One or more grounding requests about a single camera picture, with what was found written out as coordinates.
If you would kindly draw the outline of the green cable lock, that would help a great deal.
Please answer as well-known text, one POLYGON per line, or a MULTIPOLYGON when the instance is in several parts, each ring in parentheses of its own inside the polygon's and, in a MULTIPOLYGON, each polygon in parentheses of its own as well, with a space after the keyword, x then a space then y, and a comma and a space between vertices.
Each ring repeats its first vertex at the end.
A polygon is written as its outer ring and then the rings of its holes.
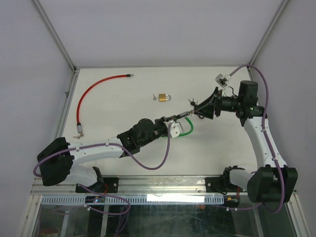
POLYGON ((183 112, 179 114, 180 118, 177 122, 180 122, 183 128, 183 133, 179 137, 184 137, 191 134, 194 130, 193 123, 190 120, 190 113, 189 111, 183 112))

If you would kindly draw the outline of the large brass padlock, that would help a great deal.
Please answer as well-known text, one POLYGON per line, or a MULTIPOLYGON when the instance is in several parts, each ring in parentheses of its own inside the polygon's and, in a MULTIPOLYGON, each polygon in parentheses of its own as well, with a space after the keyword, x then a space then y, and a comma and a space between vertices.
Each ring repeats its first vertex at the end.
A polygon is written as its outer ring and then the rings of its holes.
POLYGON ((158 95, 158 100, 160 102, 166 102, 166 101, 171 100, 171 96, 169 94, 159 94, 158 95))

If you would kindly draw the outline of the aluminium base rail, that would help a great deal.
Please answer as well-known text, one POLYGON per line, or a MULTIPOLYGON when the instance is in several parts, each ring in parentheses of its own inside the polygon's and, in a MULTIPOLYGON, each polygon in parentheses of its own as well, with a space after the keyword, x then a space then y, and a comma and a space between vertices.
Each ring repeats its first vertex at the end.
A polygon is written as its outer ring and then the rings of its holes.
MULTIPOLYGON (((117 175, 104 176, 103 192, 106 188, 110 194, 114 195, 146 195, 146 194, 165 194, 177 193, 187 195, 211 194, 215 190, 211 184, 219 179, 218 175, 196 176, 196 175, 172 175, 172 176, 153 176, 153 175, 117 175)), ((82 188, 77 184, 62 182, 55 186, 44 186, 40 178, 34 180, 32 195, 78 195, 83 194, 82 188)))

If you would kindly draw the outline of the left aluminium frame post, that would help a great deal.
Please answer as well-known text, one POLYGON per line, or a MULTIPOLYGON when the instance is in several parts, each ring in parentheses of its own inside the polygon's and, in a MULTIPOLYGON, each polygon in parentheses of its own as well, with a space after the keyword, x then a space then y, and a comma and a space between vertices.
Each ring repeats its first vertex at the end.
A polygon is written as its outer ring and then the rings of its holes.
POLYGON ((52 38, 54 44, 56 45, 58 51, 60 52, 61 56, 63 57, 64 61, 66 62, 67 66, 70 68, 72 72, 76 71, 76 65, 71 59, 69 53, 67 52, 64 44, 62 43, 55 27, 53 26, 49 16, 47 15, 43 5, 41 4, 40 0, 31 0, 31 3, 39 15, 41 21, 43 22, 46 30, 48 31, 50 37, 52 38))

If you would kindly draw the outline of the left black mount plate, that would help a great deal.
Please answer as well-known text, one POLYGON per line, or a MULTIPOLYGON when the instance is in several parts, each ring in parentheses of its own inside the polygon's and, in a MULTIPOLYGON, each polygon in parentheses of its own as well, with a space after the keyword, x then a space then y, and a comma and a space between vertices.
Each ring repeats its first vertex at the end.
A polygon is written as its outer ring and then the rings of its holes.
POLYGON ((118 192, 119 178, 103 176, 103 181, 98 181, 88 188, 97 193, 104 193, 107 191, 108 194, 115 194, 118 192))

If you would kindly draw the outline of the aluminium frame post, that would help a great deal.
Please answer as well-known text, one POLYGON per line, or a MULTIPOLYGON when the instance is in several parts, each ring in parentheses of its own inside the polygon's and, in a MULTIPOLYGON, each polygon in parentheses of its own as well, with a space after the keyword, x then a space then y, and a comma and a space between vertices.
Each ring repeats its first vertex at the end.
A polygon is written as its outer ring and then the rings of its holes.
POLYGON ((46 30, 48 31, 50 37, 52 38, 54 44, 56 45, 58 51, 60 52, 61 56, 63 57, 64 61, 66 62, 67 66, 70 68, 72 72, 76 71, 76 65, 71 59, 69 53, 67 52, 64 44, 62 43, 55 27, 53 26, 49 16, 47 15, 43 5, 41 4, 40 0, 31 0, 31 3, 39 15, 41 21, 43 22, 46 30))
POLYGON ((256 61, 258 60, 259 56, 261 55, 263 49, 265 48, 266 44, 268 43, 268 40, 273 34, 274 29, 276 28, 277 24, 279 23, 281 17, 283 16, 285 10, 287 9, 288 5, 291 3, 291 0, 282 0, 277 7, 277 10, 275 11, 270 23, 268 24, 258 46, 256 47, 249 64, 254 65, 256 61))

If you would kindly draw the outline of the black head key bunch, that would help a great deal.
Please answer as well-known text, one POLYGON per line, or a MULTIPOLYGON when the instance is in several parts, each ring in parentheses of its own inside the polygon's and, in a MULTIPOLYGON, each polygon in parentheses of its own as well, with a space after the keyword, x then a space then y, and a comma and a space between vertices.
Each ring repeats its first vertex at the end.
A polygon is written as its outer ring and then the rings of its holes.
POLYGON ((192 100, 188 100, 191 106, 197 106, 198 104, 194 101, 194 98, 192 100))

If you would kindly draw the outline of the right aluminium frame post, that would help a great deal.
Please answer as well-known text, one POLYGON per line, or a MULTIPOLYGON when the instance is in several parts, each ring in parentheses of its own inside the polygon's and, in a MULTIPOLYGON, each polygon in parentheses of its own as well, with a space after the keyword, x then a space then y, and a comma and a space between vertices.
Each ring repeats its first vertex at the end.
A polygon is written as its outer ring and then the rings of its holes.
POLYGON ((256 47, 249 64, 254 65, 256 61, 258 60, 259 56, 261 55, 263 49, 265 48, 266 44, 268 43, 268 40, 273 34, 274 29, 276 28, 277 24, 279 23, 281 17, 283 16, 285 10, 287 9, 288 5, 291 3, 291 0, 282 0, 277 7, 277 10, 275 11, 270 23, 268 24, 258 46, 256 47))

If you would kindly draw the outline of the black mount plate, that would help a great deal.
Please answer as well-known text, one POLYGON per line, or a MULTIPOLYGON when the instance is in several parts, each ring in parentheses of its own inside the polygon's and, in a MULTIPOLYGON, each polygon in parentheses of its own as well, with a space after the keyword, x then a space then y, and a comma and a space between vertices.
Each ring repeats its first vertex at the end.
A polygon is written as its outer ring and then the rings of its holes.
POLYGON ((88 188, 97 193, 104 193, 107 191, 108 194, 115 194, 118 192, 119 178, 103 176, 103 181, 98 181, 88 188))
POLYGON ((223 193, 225 191, 221 184, 220 177, 206 177, 205 188, 207 193, 223 193))

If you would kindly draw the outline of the right black mount plate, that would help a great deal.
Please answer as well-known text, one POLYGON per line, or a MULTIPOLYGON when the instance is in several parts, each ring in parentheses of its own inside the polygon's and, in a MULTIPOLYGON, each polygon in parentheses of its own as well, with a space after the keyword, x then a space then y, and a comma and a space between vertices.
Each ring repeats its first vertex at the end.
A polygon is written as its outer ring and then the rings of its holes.
POLYGON ((207 193, 223 193, 225 191, 221 184, 220 177, 206 177, 205 188, 207 193))

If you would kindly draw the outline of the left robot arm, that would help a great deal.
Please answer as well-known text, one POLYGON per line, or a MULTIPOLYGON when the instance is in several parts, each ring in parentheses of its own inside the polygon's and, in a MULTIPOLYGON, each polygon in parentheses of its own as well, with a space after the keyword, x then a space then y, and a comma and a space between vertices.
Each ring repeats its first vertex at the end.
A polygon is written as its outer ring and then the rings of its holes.
POLYGON ((133 158, 141 147, 161 137, 170 142, 182 133, 177 119, 162 117, 155 121, 143 118, 129 130, 101 142, 70 143, 59 137, 38 154, 34 174, 46 187, 69 182, 97 192, 104 184, 101 171, 95 166, 84 167, 83 163, 105 158, 133 158))

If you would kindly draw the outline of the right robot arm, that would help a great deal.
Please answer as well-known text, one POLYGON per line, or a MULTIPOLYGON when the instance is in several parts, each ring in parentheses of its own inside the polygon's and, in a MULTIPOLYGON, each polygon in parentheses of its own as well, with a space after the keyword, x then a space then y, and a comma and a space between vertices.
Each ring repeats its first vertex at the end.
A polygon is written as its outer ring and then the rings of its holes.
POLYGON ((257 171, 247 172, 237 165, 226 167, 211 187, 218 192, 232 192, 237 187, 246 190, 254 203, 286 203, 294 191, 298 172, 289 167, 272 139, 265 108, 257 105, 258 84, 243 80, 238 95, 228 97, 218 87, 203 102, 191 102, 194 114, 213 119, 222 112, 235 113, 251 141, 257 160, 257 171))

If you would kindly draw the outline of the red lock keys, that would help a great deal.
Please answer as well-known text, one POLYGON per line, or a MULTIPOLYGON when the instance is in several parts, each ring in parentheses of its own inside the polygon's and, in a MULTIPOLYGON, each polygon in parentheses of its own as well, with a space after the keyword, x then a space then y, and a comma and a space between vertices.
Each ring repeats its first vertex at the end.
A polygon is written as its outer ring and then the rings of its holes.
POLYGON ((80 139, 80 138, 83 137, 83 136, 84 136, 83 133, 79 133, 78 135, 73 136, 73 138, 75 138, 75 139, 80 139))

